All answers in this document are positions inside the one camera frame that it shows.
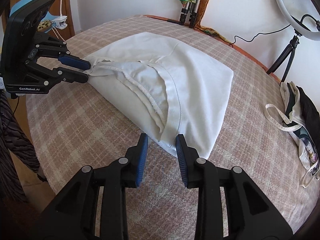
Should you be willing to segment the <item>blue chair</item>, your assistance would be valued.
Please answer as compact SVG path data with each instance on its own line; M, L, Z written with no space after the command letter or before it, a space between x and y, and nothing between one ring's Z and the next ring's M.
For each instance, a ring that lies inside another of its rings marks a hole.
M24 5L26 5L27 3L29 3L32 0L20 0L18 1L16 4L14 4L11 7L10 10L10 15L11 16L15 11L17 11L18 9L20 9L21 7L23 7ZM56 18L56 16L52 15L50 12L47 12L46 16L43 18L43 20L54 20Z

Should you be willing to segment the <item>white clip plug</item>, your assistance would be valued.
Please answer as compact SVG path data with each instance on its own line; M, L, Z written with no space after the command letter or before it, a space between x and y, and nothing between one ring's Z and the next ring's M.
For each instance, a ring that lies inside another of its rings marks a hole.
M67 16L58 16L52 20L52 26L57 29L66 29L67 28Z

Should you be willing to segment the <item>grey folded tripod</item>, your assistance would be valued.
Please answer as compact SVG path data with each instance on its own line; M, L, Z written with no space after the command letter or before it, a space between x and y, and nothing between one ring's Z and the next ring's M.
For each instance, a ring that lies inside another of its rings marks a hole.
M189 3L188 2L185 6L183 6L183 8L181 10L179 21L185 23L188 14L190 14L189 27L194 28L196 25L196 18L197 18L198 10L200 7L200 1L201 0L197 0L196 3Z

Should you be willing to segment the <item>black folded garment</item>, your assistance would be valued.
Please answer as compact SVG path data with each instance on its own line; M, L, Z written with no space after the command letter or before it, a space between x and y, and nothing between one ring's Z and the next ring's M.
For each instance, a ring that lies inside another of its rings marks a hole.
M319 141L319 112L311 99L305 94L302 87L297 86L297 88L300 93L300 107L306 129L311 135L313 142L317 142Z

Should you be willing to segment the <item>dark striped skirt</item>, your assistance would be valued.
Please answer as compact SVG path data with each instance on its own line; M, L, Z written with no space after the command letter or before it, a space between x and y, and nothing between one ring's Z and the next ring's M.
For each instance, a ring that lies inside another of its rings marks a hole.
M31 171L37 173L40 163L35 148L20 128L1 90L1 193L15 201L27 202L11 154L16 155Z

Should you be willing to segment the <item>black power adapter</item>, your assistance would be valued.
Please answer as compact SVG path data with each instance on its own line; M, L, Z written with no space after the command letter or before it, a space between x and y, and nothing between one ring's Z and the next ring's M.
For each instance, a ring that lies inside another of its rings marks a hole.
M177 20L172 20L172 19L167 19L167 22L174 23L174 24L179 24L179 25L184 25L183 22L180 22L180 21L177 21Z

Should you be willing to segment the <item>leopard print cloth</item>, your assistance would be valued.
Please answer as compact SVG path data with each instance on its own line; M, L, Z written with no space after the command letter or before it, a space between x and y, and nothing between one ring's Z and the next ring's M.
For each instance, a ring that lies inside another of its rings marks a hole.
M50 31L50 29L52 28L52 21L50 20L45 20L45 21L41 21L37 27L37 31Z

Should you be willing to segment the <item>white cloth tote bag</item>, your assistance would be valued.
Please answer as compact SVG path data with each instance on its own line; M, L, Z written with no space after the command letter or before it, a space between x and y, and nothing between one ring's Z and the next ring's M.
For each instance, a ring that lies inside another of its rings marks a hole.
M265 105L266 119L281 131L289 133L298 146L298 156L306 172L300 184L306 188L310 183L319 180L319 141L313 142L305 126L300 107L300 93L293 82L280 84L280 95L285 111L282 112L275 105Z

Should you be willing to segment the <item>pink plaid bed blanket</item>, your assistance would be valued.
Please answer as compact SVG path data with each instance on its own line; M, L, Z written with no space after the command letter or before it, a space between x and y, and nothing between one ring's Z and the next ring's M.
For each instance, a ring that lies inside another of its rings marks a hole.
M264 116L266 104L283 109L279 84L249 57L188 27L142 15L104 23L68 40L72 54L88 54L142 32L178 39L231 68L231 95L210 155L216 166L240 166L293 231L319 217L319 181L305 173L290 135ZM47 95L27 96L30 133L50 187L59 192L84 165L98 168L135 145L140 129L91 85L62 82ZM155 142L148 147L142 184L126 191L130 239L193 239L198 191L185 188L178 161Z

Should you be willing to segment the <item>white t-shirt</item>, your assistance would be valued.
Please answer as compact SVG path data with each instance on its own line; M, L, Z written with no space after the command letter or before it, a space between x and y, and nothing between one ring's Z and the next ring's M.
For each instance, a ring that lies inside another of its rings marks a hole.
M220 133L233 71L171 37L139 33L86 57L89 84L161 148L176 136L208 159Z

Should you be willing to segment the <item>orange floral bed sheet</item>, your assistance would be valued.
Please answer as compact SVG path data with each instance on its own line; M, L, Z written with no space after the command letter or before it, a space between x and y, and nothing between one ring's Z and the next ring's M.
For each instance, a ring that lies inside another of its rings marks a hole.
M161 20L161 21L167 21L167 19L169 19L169 18L155 16L155 15L144 15L144 16L148 17L148 18ZM252 55L250 55L249 53L247 53L246 51L244 51L243 49L241 49L240 47L238 47L236 45L232 45L232 48L235 49L236 51L240 52L242 55L246 56L247 58L249 58L250 60L252 60L256 64L258 64L261 68L263 68L263 70L265 72L267 72L268 68L266 66L264 66L260 61L258 61L255 57L253 57ZM270 74L270 76L273 77L277 81L277 83L280 83L280 79L275 74Z

